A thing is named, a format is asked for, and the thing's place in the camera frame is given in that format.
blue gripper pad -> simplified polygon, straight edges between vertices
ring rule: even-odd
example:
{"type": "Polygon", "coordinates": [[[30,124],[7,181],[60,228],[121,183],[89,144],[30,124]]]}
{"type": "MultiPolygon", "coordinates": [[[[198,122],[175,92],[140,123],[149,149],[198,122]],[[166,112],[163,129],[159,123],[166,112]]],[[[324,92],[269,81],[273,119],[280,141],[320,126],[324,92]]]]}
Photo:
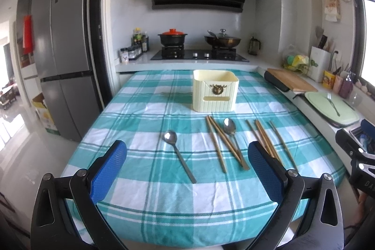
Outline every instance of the blue gripper pad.
{"type": "Polygon", "coordinates": [[[361,122],[361,128],[362,130],[372,139],[375,140],[375,126],[367,121],[366,119],[363,119],[361,122]]]}
{"type": "Polygon", "coordinates": [[[286,187],[285,180],[283,179],[284,177],[286,178],[284,172],[270,166],[270,163],[275,164],[275,161],[268,155],[258,141],[249,144],[247,153],[250,164],[254,168],[254,171],[266,190],[268,197],[272,201],[280,204],[284,197],[284,190],[286,187]]]}
{"type": "Polygon", "coordinates": [[[104,161],[91,182],[90,197],[95,205],[106,197],[126,159],[126,144],[123,141],[116,140],[109,150],[113,149],[113,146],[115,146],[115,149],[112,154],[104,161]]]}

gas stove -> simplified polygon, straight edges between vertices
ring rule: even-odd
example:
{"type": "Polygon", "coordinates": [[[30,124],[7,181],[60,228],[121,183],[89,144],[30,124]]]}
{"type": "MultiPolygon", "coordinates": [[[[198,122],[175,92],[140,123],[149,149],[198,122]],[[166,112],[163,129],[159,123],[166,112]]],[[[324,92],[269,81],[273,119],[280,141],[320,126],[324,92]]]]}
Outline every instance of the gas stove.
{"type": "Polygon", "coordinates": [[[184,49],[183,46],[162,47],[151,60],[231,60],[249,62],[236,53],[235,48],[184,49]]]}

chopstick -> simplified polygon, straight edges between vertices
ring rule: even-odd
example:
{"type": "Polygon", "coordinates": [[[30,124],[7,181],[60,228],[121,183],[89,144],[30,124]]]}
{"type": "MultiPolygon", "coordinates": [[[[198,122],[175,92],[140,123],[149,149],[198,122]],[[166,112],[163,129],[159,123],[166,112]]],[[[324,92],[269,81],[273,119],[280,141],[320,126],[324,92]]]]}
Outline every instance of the chopstick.
{"type": "Polygon", "coordinates": [[[250,127],[250,129],[251,129],[252,133],[254,134],[256,140],[257,140],[257,141],[258,141],[258,142],[259,142],[259,143],[260,143],[260,144],[266,149],[266,151],[267,151],[267,148],[266,148],[265,145],[263,144],[263,141],[260,140],[258,134],[256,133],[254,127],[251,125],[250,121],[249,121],[249,120],[246,120],[246,123],[247,123],[247,125],[250,127]]]}
{"type": "Polygon", "coordinates": [[[292,161],[292,164],[294,166],[294,168],[298,171],[298,167],[297,167],[297,164],[296,162],[294,161],[294,158],[292,157],[292,154],[290,153],[288,147],[286,146],[286,143],[284,142],[284,140],[282,139],[279,131],[276,129],[276,126],[273,124],[273,122],[270,120],[270,125],[272,126],[275,134],[279,137],[280,141],[281,141],[281,144],[282,146],[284,147],[285,151],[286,151],[286,154],[288,155],[290,161],[292,161]]]}
{"type": "Polygon", "coordinates": [[[209,121],[212,123],[213,127],[216,129],[217,133],[219,134],[220,138],[224,141],[224,143],[226,144],[228,149],[231,151],[233,156],[237,159],[237,161],[242,165],[241,160],[240,160],[239,156],[237,155],[236,150],[234,149],[234,145],[230,142],[230,140],[224,134],[221,127],[216,123],[214,118],[212,118],[211,116],[208,116],[208,117],[209,117],[209,121]]]}
{"type": "Polygon", "coordinates": [[[220,148],[219,148],[219,144],[218,142],[216,141],[216,138],[215,138],[215,135],[213,133],[213,130],[212,130],[212,126],[211,126],[211,122],[210,122],[210,119],[209,119],[209,116],[206,117],[206,121],[207,121],[207,125],[209,127],[209,130],[210,130],[210,136],[213,140],[213,144],[215,146],[215,149],[216,149],[216,152],[218,153],[217,156],[219,157],[219,161],[220,161],[220,164],[221,164],[221,167],[223,169],[223,172],[226,173],[226,166],[225,166],[225,161],[223,159],[223,155],[221,154],[221,151],[220,151],[220,148]]]}
{"type": "Polygon", "coordinates": [[[264,148],[266,149],[267,153],[268,153],[271,157],[275,158],[275,156],[273,155],[273,152],[272,152],[272,150],[271,150],[271,148],[270,148],[270,145],[269,145],[269,143],[267,142],[266,135],[264,134],[264,131],[263,131],[262,127],[259,125],[260,123],[258,122],[258,120],[255,120],[254,122],[255,122],[255,125],[256,125],[256,127],[257,127],[257,129],[258,129],[258,131],[259,131],[259,135],[260,135],[260,137],[262,138],[263,143],[265,144],[264,148]]]}
{"type": "Polygon", "coordinates": [[[280,158],[280,156],[279,156],[279,154],[277,153],[275,147],[273,146],[273,144],[272,144],[272,142],[271,142],[271,139],[269,138],[267,132],[265,131],[264,127],[262,126],[262,123],[260,123],[259,120],[258,120],[258,123],[259,123],[259,126],[260,126],[260,128],[262,129],[264,135],[266,136],[266,141],[268,141],[268,143],[269,143],[269,146],[270,146],[270,149],[271,149],[271,151],[272,151],[273,157],[276,158],[276,159],[278,159],[278,160],[280,161],[280,163],[283,164],[283,163],[282,163],[282,160],[281,160],[281,158],[280,158]]]}

green cutting board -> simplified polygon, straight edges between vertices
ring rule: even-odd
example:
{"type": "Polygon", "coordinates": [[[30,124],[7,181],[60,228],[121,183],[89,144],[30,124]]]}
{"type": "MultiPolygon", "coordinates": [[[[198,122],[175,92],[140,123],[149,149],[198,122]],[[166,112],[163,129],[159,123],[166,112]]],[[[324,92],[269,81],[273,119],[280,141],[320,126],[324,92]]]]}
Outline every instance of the green cutting board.
{"type": "Polygon", "coordinates": [[[337,115],[327,99],[326,93],[308,92],[305,93],[305,97],[320,114],[340,127],[349,126],[359,121],[357,112],[334,93],[331,94],[332,102],[336,106],[340,116],[337,115]]]}

stove burner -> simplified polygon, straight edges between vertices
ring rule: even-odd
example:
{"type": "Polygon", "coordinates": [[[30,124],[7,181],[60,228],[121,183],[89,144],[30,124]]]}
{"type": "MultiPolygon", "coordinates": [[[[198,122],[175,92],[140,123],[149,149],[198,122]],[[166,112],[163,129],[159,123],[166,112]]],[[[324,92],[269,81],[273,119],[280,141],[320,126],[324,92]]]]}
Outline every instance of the stove burner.
{"type": "Polygon", "coordinates": [[[171,46],[162,47],[162,58],[163,59],[183,59],[184,58],[184,46],[171,46]]]}
{"type": "Polygon", "coordinates": [[[212,47],[212,58],[217,60],[235,60],[237,56],[235,48],[212,47]]]}

